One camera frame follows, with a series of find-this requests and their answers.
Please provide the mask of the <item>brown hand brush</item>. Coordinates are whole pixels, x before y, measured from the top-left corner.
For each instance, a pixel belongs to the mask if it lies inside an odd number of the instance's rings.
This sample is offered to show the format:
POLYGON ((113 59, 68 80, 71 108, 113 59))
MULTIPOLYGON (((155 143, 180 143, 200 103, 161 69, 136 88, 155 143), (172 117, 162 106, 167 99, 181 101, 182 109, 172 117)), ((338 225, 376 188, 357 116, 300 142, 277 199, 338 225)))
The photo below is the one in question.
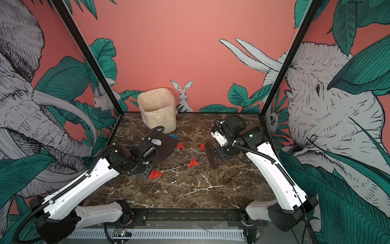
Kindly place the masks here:
POLYGON ((205 151, 206 151, 206 156, 208 159, 209 166, 212 169, 217 169, 218 168, 218 153, 215 148, 211 146, 210 143, 206 143, 205 146, 205 151))

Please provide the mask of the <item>dark brown dustpan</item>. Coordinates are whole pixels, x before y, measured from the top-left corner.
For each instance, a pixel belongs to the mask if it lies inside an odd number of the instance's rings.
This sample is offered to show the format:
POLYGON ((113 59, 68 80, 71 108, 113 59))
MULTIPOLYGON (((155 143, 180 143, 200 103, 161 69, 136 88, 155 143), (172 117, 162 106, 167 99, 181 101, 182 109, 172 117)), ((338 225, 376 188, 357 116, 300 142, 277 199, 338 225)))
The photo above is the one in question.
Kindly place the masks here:
POLYGON ((162 141, 161 146, 154 145, 157 151, 157 162, 163 161, 168 158, 174 152, 177 144, 179 143, 179 140, 177 138, 173 138, 164 133, 155 136, 154 139, 159 139, 162 141))

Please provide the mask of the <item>white paper scrap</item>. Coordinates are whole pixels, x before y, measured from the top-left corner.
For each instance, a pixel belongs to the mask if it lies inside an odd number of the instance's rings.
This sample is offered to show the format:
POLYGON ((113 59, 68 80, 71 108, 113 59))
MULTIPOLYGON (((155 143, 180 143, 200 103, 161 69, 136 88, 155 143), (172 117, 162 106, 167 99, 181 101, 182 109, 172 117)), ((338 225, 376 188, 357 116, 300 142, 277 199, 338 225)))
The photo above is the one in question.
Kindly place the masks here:
POLYGON ((161 146, 161 145, 162 145, 162 141, 159 140, 159 139, 152 139, 151 142, 152 142, 154 145, 157 145, 157 146, 161 146))

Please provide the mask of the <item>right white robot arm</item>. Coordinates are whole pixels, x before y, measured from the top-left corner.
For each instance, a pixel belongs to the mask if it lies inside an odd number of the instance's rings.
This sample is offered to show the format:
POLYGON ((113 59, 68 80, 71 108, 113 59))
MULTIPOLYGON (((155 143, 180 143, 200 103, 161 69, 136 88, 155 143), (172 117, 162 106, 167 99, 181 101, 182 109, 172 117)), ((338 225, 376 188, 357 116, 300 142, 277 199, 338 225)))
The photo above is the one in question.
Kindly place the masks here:
POLYGON ((260 127, 251 126, 238 133, 219 133, 212 129, 211 135, 219 144, 217 151, 223 161, 244 153, 260 171, 276 197, 269 202, 250 203, 245 211, 252 220, 270 221, 279 230, 287 232, 318 205, 316 197, 308 195, 287 173, 260 127))

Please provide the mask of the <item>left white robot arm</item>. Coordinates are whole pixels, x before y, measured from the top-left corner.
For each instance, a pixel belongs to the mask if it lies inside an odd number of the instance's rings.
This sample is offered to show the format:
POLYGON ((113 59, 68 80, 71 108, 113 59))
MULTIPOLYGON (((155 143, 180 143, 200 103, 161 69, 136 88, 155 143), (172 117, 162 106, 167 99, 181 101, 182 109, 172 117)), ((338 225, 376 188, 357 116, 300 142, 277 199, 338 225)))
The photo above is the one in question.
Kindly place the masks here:
POLYGON ((147 179, 152 172, 152 161, 157 158, 153 143, 143 140, 139 145, 111 145, 94 160, 89 170, 57 192, 42 199, 35 224, 38 234, 48 244, 56 244, 73 231, 100 223, 131 224, 134 218, 126 201, 82 207, 91 193, 121 174, 147 179))

